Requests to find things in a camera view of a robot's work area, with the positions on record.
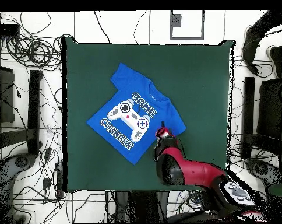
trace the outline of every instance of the green tabletop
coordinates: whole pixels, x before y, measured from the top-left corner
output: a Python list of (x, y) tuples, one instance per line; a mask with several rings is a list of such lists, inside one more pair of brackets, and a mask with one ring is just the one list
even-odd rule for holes
[(187, 127), (179, 136), (186, 157), (225, 168), (233, 44), (75, 44), (67, 38), (68, 190), (190, 189), (160, 184), (152, 157), (156, 143), (134, 166), (86, 124), (116, 93), (110, 77), (120, 62), (171, 99)]

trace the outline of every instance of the blue t-shirt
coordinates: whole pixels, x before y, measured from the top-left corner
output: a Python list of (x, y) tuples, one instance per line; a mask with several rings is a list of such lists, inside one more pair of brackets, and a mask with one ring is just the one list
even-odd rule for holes
[(156, 140), (162, 121), (174, 136), (186, 130), (171, 100), (150, 79), (120, 63), (111, 82), (118, 91), (87, 123), (133, 165)]

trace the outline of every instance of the t-shirt sleeve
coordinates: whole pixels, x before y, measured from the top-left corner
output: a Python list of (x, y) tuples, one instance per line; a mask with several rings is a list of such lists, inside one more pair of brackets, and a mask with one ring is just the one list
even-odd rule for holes
[(132, 70), (130, 67), (127, 67), (123, 63), (118, 65), (116, 72), (110, 78), (111, 82), (115, 87), (120, 90), (129, 84), (134, 77), (136, 77), (136, 71)]
[(167, 126), (166, 124), (166, 127), (172, 130), (174, 136), (178, 136), (186, 130), (186, 126), (174, 106), (172, 106), (171, 114), (168, 118), (168, 123), (169, 126)]

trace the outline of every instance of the game controller graphic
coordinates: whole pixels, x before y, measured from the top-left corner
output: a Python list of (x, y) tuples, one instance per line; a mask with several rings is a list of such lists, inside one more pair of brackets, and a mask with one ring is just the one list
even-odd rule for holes
[(109, 120), (121, 119), (132, 130), (131, 140), (132, 142), (139, 142), (142, 136), (145, 135), (149, 128), (150, 117), (144, 115), (140, 117), (138, 113), (133, 110), (134, 101), (128, 99), (127, 101), (120, 102), (108, 113)]

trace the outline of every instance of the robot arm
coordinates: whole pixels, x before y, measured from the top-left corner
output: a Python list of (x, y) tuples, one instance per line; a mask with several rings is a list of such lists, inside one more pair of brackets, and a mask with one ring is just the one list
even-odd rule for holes
[(246, 212), (259, 214), (249, 193), (232, 181), (224, 170), (213, 164), (185, 159), (178, 147), (179, 142), (163, 122), (156, 137), (154, 160), (162, 184), (201, 186), (208, 193), (218, 218), (226, 218), (236, 212), (240, 215)]

